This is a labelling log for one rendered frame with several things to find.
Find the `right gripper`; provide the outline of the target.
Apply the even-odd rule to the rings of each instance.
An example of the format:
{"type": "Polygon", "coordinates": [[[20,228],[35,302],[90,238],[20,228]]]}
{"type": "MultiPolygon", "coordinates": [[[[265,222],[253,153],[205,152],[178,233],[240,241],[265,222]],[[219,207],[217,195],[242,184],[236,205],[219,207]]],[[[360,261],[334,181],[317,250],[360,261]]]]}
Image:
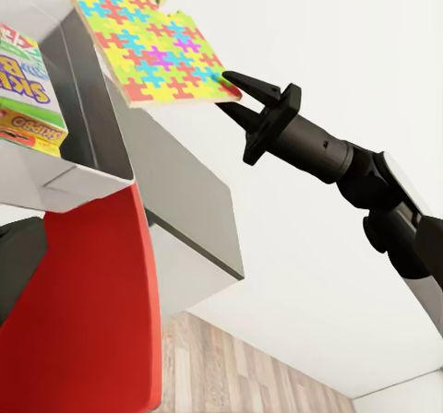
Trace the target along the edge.
{"type": "Polygon", "coordinates": [[[291,82],[282,92],[280,86],[242,73],[224,71],[221,75],[269,107],[268,115],[261,118],[260,113],[248,110],[239,102],[215,103],[247,133],[244,163],[254,167],[265,152],[270,152],[300,171],[306,172],[316,166],[327,149],[329,134],[299,114],[302,105],[300,86],[291,82]]]}

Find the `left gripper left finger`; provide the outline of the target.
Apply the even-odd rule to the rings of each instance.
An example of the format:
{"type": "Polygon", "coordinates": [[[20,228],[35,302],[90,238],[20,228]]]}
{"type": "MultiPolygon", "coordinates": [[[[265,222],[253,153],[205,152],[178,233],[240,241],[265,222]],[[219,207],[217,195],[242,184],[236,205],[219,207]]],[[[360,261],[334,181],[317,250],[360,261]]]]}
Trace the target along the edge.
{"type": "Polygon", "coordinates": [[[0,326],[48,250],[43,220],[27,218],[0,227],[0,326]]]}

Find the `jigsaw puzzle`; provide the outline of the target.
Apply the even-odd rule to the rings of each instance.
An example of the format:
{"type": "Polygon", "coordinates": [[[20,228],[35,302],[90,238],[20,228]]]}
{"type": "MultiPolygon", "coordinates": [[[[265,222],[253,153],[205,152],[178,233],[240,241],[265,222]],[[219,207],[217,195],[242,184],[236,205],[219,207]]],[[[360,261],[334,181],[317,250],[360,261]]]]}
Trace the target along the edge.
{"type": "Polygon", "coordinates": [[[238,102],[241,89],[191,16],[167,0],[72,0],[130,108],[238,102]]]}

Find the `board game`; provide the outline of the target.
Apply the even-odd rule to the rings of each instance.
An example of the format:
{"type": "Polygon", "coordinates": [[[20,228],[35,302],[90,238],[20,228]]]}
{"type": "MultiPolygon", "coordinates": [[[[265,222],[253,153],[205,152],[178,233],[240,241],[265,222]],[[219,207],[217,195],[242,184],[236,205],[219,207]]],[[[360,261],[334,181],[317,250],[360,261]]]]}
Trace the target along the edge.
{"type": "Polygon", "coordinates": [[[61,158],[67,134],[40,46],[0,21],[0,139],[61,158]]]}

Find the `toy box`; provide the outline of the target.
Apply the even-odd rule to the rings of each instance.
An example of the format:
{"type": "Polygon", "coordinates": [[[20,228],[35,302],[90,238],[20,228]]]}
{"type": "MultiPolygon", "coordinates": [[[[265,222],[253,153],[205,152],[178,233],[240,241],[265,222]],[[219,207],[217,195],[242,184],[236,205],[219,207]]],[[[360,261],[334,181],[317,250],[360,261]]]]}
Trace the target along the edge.
{"type": "Polygon", "coordinates": [[[0,0],[0,21],[40,46],[68,130],[61,158],[0,139],[0,203],[65,214],[133,186],[102,59],[72,0],[0,0]]]}

